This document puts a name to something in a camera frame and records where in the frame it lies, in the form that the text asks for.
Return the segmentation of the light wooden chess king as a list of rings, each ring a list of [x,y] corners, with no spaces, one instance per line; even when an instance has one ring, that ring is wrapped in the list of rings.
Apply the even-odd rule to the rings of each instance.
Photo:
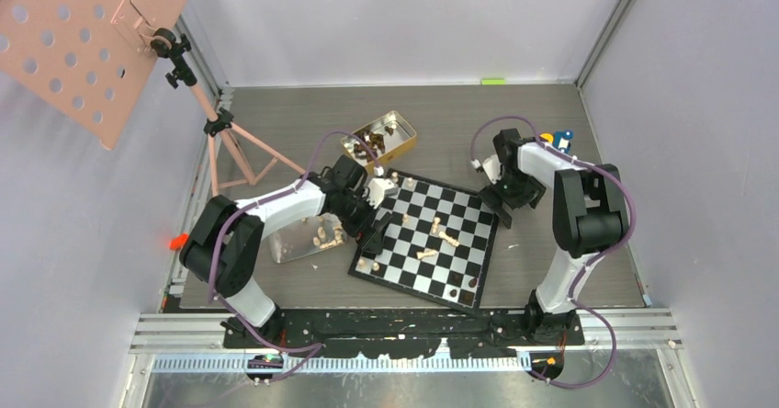
[[[452,237],[452,236],[448,235],[448,234],[447,234],[446,232],[444,232],[444,231],[441,231],[441,232],[439,232],[439,233],[438,233],[438,237],[439,237],[440,239],[442,239],[443,241],[445,241],[446,243],[450,244],[450,245],[451,245],[451,246],[453,246],[453,247],[459,247],[459,246],[460,246],[460,242],[459,242],[459,240],[458,240],[458,239],[456,239],[456,238],[454,238],[454,237]]]

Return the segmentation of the black white chessboard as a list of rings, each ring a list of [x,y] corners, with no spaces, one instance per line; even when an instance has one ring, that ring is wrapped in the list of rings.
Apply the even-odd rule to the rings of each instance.
[[[481,298],[499,226],[497,216],[481,201],[477,192],[400,171],[399,193],[381,204],[378,215],[391,212],[392,220],[380,255],[355,253],[348,269],[350,276],[413,295],[423,300],[466,313],[480,309]],[[456,238],[453,247],[431,234],[435,216],[441,218],[440,232]],[[423,260],[416,253],[438,251]],[[360,272],[357,262],[365,258],[380,264],[379,271]],[[478,280],[476,288],[469,281]],[[457,290],[450,298],[448,292]],[[462,290],[475,295],[473,305],[458,302]]]

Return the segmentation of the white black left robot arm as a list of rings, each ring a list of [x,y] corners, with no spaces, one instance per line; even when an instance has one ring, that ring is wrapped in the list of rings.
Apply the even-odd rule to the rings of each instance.
[[[254,279],[261,242],[295,221],[330,214],[361,251],[378,255],[390,221],[378,210],[398,189],[382,169],[370,177],[363,165],[342,155],[321,172],[260,197],[217,195],[200,212],[178,261],[247,322],[251,340],[270,347],[280,339],[282,324],[277,304]]]

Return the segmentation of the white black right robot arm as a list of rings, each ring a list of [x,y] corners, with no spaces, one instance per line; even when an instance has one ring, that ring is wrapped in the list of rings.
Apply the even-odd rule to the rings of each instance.
[[[618,169],[591,164],[556,150],[518,130],[501,130],[494,154],[470,158],[488,184],[479,196],[505,228],[512,211],[536,208],[552,196],[552,232],[557,249],[545,278],[531,292],[520,325],[527,337],[547,344],[569,328],[579,294],[605,252],[624,242],[629,231],[626,198]]]

